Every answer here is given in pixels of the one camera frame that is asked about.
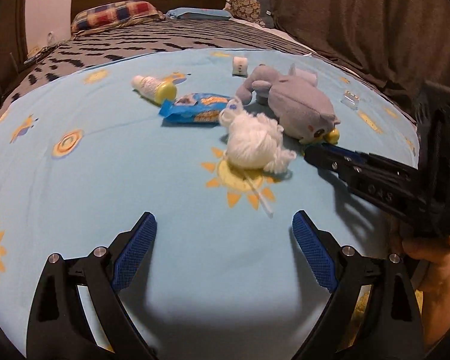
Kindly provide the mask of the person's right forearm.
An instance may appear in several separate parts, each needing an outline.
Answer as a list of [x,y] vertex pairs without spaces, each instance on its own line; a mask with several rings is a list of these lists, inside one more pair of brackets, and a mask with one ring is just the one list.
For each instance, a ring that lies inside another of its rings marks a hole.
[[450,290],[424,291],[422,307],[424,344],[430,350],[450,329]]

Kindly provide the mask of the person's right hand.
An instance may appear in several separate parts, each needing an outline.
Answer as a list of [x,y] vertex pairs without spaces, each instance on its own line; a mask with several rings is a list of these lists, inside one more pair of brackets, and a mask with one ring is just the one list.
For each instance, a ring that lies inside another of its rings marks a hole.
[[433,308],[444,307],[450,311],[450,236],[413,238],[394,229],[389,242],[393,252],[429,263],[418,285],[418,289],[424,293],[424,306],[429,303]]

